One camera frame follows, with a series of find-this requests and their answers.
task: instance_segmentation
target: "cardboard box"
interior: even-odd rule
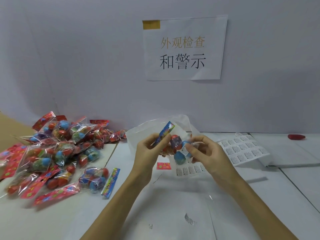
[[[32,136],[36,132],[34,129],[31,128],[31,126],[21,124],[20,122],[4,115],[1,111],[0,125],[0,152],[18,143],[19,141],[15,137]],[[0,175],[2,175],[4,168],[5,167],[0,168]]]

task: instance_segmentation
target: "pile of packaged toys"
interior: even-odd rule
[[[90,166],[99,159],[104,144],[126,139],[124,130],[114,132],[107,129],[108,124],[108,120],[87,117],[71,122],[53,112],[41,117],[32,127],[37,132],[21,137],[26,143],[0,153],[0,167],[5,167],[0,179],[14,177],[0,198],[31,199],[37,195],[34,205],[39,205],[82,189],[110,195],[119,169],[114,169],[108,180],[108,169]],[[76,168],[81,176],[70,184]]]

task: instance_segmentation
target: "hand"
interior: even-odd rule
[[[171,135],[164,137],[154,148],[151,144],[159,137],[159,133],[153,133],[137,145],[134,164],[130,173],[131,177],[138,179],[138,183],[145,187],[151,180],[152,168],[155,165],[159,153],[171,140]]]
[[[243,181],[222,147],[206,136],[192,137],[190,142],[200,142],[196,149],[186,144],[186,149],[192,154],[195,161],[201,162],[211,174],[214,181],[227,193],[231,194],[239,181]]]

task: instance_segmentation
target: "right hand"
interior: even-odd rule
[[[204,165],[214,181],[227,193],[231,194],[237,183],[243,181],[243,179],[222,147],[204,135],[192,137],[189,141],[200,142],[198,149],[191,144],[186,144],[185,147],[196,161]]]

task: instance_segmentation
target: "left hand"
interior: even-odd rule
[[[171,135],[164,137],[154,148],[151,144],[159,137],[159,133],[153,133],[137,145],[136,156],[131,170],[131,176],[138,179],[142,187],[145,187],[151,180],[152,168],[155,165],[159,153],[168,145]]]

